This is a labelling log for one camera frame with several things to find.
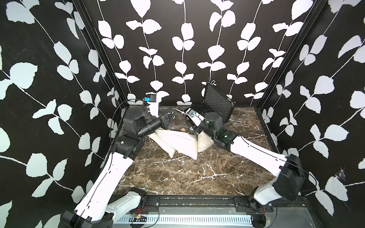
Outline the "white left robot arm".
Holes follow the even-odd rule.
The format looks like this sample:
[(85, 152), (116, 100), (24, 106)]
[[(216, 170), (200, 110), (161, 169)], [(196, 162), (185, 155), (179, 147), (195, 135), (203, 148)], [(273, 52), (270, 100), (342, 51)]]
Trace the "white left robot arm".
[(168, 129), (175, 113), (149, 116), (140, 107), (127, 110), (123, 130), (112, 144), (108, 159), (88, 194), (73, 211), (65, 211), (62, 221), (69, 228), (111, 228), (129, 211), (143, 208), (146, 192), (134, 189), (110, 203), (114, 190), (138, 153), (146, 136), (159, 128)]

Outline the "white cloth bag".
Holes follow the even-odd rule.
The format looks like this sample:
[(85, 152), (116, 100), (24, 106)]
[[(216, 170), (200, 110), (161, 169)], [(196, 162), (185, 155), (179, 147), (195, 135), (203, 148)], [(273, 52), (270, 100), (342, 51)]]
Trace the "white cloth bag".
[(214, 141), (205, 133), (200, 132), (197, 137), (198, 152), (203, 152), (210, 148), (214, 144)]

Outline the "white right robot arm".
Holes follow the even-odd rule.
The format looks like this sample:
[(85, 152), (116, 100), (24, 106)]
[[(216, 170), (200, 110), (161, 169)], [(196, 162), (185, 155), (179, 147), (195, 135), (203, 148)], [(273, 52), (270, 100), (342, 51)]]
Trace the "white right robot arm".
[(191, 108), (185, 112), (201, 132), (199, 138), (210, 139), (219, 148), (241, 155), (274, 175), (272, 181), (254, 189), (245, 202), (247, 207), (257, 211), (277, 199), (296, 200), (305, 180), (299, 157), (269, 151), (226, 129), (217, 112), (200, 114)]

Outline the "beige cloth bag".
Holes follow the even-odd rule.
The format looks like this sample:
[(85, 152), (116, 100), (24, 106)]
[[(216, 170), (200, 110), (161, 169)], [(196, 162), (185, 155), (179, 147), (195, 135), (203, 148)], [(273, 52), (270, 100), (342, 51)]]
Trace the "beige cloth bag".
[(158, 129), (156, 133), (176, 152), (197, 160), (197, 136), (185, 132)]

